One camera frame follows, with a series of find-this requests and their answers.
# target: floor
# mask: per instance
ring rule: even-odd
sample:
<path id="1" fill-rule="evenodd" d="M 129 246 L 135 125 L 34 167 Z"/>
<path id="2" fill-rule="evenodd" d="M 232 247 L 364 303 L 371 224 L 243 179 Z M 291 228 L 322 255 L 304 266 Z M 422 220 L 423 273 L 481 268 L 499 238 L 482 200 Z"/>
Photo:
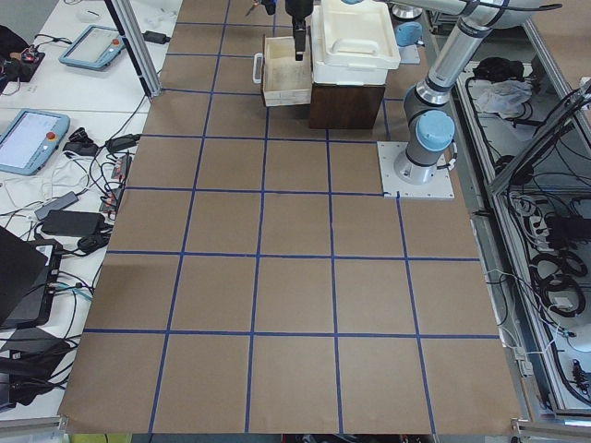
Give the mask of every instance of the floor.
<path id="1" fill-rule="evenodd" d="M 58 1 L 2 0 L 0 25 L 9 27 L 26 42 L 32 42 Z"/>
<path id="2" fill-rule="evenodd" d="M 457 177 L 381 196 L 408 140 L 308 129 L 250 81 L 289 17 L 185 0 L 61 412 L 71 432 L 502 434 L 519 416 Z"/>

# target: handle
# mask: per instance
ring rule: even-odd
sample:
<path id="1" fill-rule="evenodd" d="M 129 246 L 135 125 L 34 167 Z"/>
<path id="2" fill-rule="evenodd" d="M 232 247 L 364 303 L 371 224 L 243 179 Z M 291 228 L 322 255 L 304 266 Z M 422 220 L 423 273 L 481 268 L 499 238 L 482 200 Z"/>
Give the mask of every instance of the handle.
<path id="1" fill-rule="evenodd" d="M 333 53 L 376 54 L 380 47 L 373 40 L 338 39 L 332 44 Z"/>
<path id="2" fill-rule="evenodd" d="M 262 53 L 256 53 L 252 62 L 252 82 L 255 85 L 259 85 L 262 80 Z M 260 62 L 260 75 L 257 77 L 257 65 Z"/>

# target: white plastic bin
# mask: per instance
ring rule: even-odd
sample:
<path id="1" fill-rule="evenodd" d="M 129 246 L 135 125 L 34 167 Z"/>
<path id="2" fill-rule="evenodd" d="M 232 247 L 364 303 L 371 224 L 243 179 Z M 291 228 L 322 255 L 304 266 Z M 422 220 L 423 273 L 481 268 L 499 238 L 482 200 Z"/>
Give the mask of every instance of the white plastic bin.
<path id="1" fill-rule="evenodd" d="M 366 0 L 348 5 L 322 0 L 311 24 L 315 83 L 383 85 L 400 65 L 388 7 Z"/>
<path id="2" fill-rule="evenodd" d="M 259 63 L 262 64 L 262 74 L 258 77 Z M 262 83 L 266 106 L 310 103 L 312 73 L 309 51 L 306 51 L 303 61 L 297 62 L 293 37 L 265 39 L 264 54 L 255 54 L 252 78 L 255 83 Z"/>

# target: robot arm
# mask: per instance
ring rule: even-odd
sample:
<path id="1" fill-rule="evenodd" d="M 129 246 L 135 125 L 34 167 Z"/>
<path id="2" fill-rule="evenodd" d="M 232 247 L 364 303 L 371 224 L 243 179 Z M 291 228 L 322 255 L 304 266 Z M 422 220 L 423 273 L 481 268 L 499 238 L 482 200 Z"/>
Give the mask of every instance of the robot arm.
<path id="1" fill-rule="evenodd" d="M 402 6 L 431 9 L 460 17 L 427 76 L 404 98 L 411 139 L 406 152 L 401 153 L 394 165 L 401 179 L 418 186 L 430 181 L 438 158 L 453 138 L 453 121 L 439 108 L 449 101 L 456 80 L 479 44 L 493 29 L 511 28 L 528 20 L 538 10 L 561 7 L 540 7 L 543 1 L 395 0 Z M 296 60 L 302 60 L 306 48 L 306 17 L 312 13 L 313 3 L 313 0 L 285 0 L 285 10 L 292 16 L 294 25 Z"/>

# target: laptop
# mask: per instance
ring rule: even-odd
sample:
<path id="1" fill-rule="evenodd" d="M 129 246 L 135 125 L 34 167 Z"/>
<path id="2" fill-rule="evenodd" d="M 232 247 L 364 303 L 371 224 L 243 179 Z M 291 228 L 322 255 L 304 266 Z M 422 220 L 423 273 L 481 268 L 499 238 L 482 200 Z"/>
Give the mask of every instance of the laptop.
<path id="1" fill-rule="evenodd" d="M 30 293 L 20 300 L 0 329 L 23 329 L 44 325 L 52 311 L 54 288 L 44 283 L 57 281 L 62 246 L 53 239 L 32 240 L 27 243 L 43 253 L 47 261 L 33 283 Z"/>
<path id="2" fill-rule="evenodd" d="M 35 282 L 47 261 L 47 256 L 34 245 L 0 227 L 0 324 L 23 297 L 44 286 L 44 281 Z"/>

